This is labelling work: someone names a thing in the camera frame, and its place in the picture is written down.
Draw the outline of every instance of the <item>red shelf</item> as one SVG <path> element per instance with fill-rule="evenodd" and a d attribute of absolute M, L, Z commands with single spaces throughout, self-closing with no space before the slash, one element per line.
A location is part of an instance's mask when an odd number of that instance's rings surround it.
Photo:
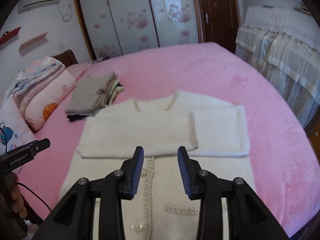
<path fill-rule="evenodd" d="M 21 27 L 18 27 L 16 29 L 14 29 L 13 31 L 10 31 L 8 34 L 2 36 L 0 38 L 0 45 L 4 44 L 7 40 L 13 38 L 14 36 L 18 35 L 18 32 L 20 30 Z"/>

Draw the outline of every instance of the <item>pink bedspread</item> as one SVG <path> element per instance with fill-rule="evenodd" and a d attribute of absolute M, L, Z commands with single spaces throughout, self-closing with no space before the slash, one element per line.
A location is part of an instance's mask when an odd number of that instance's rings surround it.
<path fill-rule="evenodd" d="M 151 100 L 176 88 L 245 106 L 251 140 L 250 160 L 257 193 L 289 236 L 320 208 L 320 167 L 296 117 L 278 92 L 254 68 L 215 43 L 151 49 L 95 64 L 91 76 L 114 70 L 125 91 L 116 102 L 136 96 Z M 70 95 L 36 134 L 51 147 L 26 164 L 20 181 L 51 207 L 58 201 L 85 121 L 68 122 Z M 46 207 L 22 189 L 42 218 Z"/>

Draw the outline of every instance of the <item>human hand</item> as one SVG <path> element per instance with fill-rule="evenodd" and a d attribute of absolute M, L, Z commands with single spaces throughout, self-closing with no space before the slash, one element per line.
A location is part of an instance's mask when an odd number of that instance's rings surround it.
<path fill-rule="evenodd" d="M 18 183 L 19 177 L 17 174 L 14 173 L 14 183 Z M 12 211 L 19 213 L 20 217 L 26 218 L 27 216 L 27 210 L 23 205 L 23 198 L 21 196 L 21 191 L 18 185 L 14 185 L 11 192 L 10 192 L 11 198 L 14 200 L 12 203 Z"/>

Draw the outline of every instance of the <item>folded gray garment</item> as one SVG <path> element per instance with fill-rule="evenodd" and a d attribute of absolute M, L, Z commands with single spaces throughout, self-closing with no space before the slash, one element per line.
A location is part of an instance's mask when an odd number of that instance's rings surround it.
<path fill-rule="evenodd" d="M 83 115 L 104 108 L 112 95 L 116 81 L 117 75 L 114 72 L 102 77 L 84 77 L 73 91 L 65 113 Z"/>

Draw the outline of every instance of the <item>button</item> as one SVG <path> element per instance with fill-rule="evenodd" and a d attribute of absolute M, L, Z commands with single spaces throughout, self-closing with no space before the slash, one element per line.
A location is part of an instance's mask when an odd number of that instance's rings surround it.
<path fill-rule="evenodd" d="M 133 232 L 138 233 L 138 232 L 140 232 L 142 230 L 142 225 L 139 222 L 135 222 L 134 224 L 132 224 L 131 230 Z"/>
<path fill-rule="evenodd" d="M 141 170 L 141 177 L 146 176 L 147 173 L 148 173 L 148 170 L 147 170 L 147 169 L 142 169 L 142 170 Z"/>

